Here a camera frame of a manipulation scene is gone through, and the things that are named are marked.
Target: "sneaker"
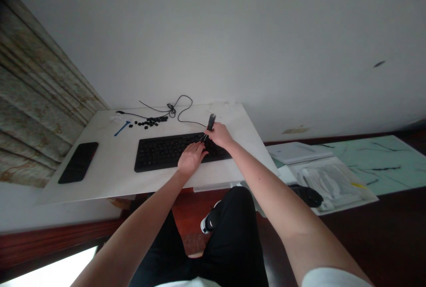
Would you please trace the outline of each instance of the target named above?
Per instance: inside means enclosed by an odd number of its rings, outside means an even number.
[[[206,217],[204,217],[204,219],[201,221],[201,231],[204,234],[208,234],[210,233],[213,229],[215,224],[215,221],[218,216],[220,216],[220,214],[218,215],[218,211],[215,210],[215,207],[217,206],[217,204],[219,204],[222,200],[218,201],[212,208],[212,210],[210,211],[210,213],[207,214]]]

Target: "white desk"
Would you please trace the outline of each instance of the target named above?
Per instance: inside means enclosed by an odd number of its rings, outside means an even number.
[[[39,204],[82,201],[157,191],[170,179],[176,171],[176,167],[136,173],[134,163],[139,140],[203,132],[204,128],[198,124],[182,123],[177,120],[178,114],[185,108],[186,106],[177,106],[175,118],[169,118],[167,122],[160,122],[158,126],[150,127],[147,130],[144,129],[144,126],[134,125],[135,121],[145,121],[142,118],[123,114],[124,119],[120,123],[116,123],[111,120],[112,116],[117,115],[115,110],[98,111],[43,190]],[[123,111],[145,117],[159,116],[158,112],[149,108]],[[217,115],[216,121],[226,124],[230,134],[238,143],[276,175],[279,175],[259,134],[240,103],[220,106],[192,106],[181,115],[180,119],[207,125],[212,111]],[[134,125],[133,128],[127,126],[114,137],[114,134],[126,121],[131,121]],[[99,146],[85,178],[76,183],[58,184],[58,180],[76,147],[87,142],[98,142]],[[228,159],[201,164],[185,187],[214,186],[242,180],[243,176],[234,160]]]

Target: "white shirt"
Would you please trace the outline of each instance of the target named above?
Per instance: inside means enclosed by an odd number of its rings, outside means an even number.
[[[197,277],[193,280],[165,283],[158,287],[220,287],[217,283]],[[365,280],[335,268],[317,268],[309,271],[302,287],[372,287]]]

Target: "black keyboard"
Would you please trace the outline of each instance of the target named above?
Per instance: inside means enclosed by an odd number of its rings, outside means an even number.
[[[203,136],[204,133],[193,133],[140,140],[134,171],[140,173],[176,167],[185,148],[191,143],[200,141]],[[209,153],[202,163],[231,158],[226,150],[217,146],[211,139],[207,138],[204,144],[205,150]]]

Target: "smartphone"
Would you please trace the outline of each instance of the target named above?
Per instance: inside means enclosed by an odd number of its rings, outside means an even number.
[[[99,143],[83,143],[77,146],[58,183],[68,184],[82,181],[96,153]]]

